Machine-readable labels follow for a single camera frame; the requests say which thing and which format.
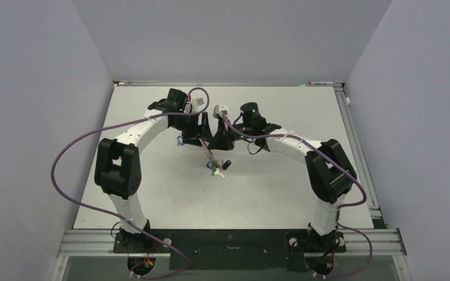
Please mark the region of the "grey red keyring holder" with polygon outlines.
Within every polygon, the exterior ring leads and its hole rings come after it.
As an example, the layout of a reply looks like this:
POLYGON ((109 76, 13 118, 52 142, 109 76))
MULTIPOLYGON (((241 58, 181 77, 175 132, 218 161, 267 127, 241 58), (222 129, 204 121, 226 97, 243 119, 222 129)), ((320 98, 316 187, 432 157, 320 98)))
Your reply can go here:
POLYGON ((202 144, 202 147, 204 148, 205 154, 207 155, 207 157, 209 158, 211 163, 216 167, 220 167, 220 163, 216 160, 212 151, 209 149, 207 142, 202 139, 199 139, 199 140, 200 140, 200 143, 202 144))

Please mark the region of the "black key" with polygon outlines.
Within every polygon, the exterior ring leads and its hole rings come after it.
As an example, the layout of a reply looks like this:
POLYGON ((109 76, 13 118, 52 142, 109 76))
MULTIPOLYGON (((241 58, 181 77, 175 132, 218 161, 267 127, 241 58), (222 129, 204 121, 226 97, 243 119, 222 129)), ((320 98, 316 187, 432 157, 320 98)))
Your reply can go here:
POLYGON ((223 170, 227 170, 227 169, 230 167, 230 165, 231 165, 231 160, 227 160, 227 161, 224 161, 224 162, 222 163, 221 168, 222 168, 223 170))

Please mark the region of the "silver metal key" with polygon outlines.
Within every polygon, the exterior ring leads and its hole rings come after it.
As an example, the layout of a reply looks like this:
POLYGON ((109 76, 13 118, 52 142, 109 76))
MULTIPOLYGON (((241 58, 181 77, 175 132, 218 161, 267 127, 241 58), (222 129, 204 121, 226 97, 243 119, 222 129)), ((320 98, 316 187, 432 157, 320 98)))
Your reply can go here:
POLYGON ((216 169, 216 170, 214 171, 214 175, 216 175, 216 176, 221 176, 221 177, 225 177, 225 175, 224 175, 219 169, 216 169))

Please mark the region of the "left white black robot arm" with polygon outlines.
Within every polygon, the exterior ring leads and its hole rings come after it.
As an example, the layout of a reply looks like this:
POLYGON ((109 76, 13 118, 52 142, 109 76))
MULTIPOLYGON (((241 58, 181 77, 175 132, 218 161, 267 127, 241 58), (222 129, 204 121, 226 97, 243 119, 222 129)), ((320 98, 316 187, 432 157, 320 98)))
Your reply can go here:
POLYGON ((141 120, 116 138, 98 144, 94 182, 108 195, 120 215, 120 245, 137 252, 149 250, 155 240, 148 233, 150 222, 137 196, 142 183, 141 152, 168 128, 184 137, 198 137, 199 119, 206 119, 209 98, 192 98, 190 93, 171 88, 166 98, 148 105, 141 120))

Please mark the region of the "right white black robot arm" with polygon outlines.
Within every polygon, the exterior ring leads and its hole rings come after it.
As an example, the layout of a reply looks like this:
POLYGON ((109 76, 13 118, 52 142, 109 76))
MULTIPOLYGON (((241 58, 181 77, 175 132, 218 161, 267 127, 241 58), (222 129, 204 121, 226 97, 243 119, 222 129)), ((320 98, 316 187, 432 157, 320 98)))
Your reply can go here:
POLYGON ((228 108, 216 105, 213 116, 219 121, 219 140, 232 144, 252 141, 260 149, 275 152, 305 164, 310 186, 317 197, 315 212, 307 227, 308 247, 314 252, 331 252, 342 246, 336 236, 340 206, 356 179, 355 170, 341 144, 330 139, 310 140, 268 122, 255 102, 240 108, 242 122, 228 118, 228 108))

